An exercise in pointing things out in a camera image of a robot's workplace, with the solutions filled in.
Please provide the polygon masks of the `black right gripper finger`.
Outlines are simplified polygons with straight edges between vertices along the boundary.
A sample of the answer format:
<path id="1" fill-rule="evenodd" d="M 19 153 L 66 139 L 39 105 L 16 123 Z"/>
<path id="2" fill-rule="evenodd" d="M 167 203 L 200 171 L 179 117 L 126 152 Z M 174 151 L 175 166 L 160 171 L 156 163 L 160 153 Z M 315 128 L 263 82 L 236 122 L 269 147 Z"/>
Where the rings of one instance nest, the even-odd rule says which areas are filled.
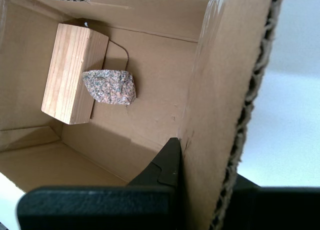
<path id="1" fill-rule="evenodd" d="M 23 230 L 175 230 L 179 219 L 181 143 L 172 137 L 124 186 L 46 186 L 24 195 Z"/>
<path id="2" fill-rule="evenodd" d="M 226 211 L 228 230 L 318 230 L 318 187 L 262 187 L 238 175 Z"/>

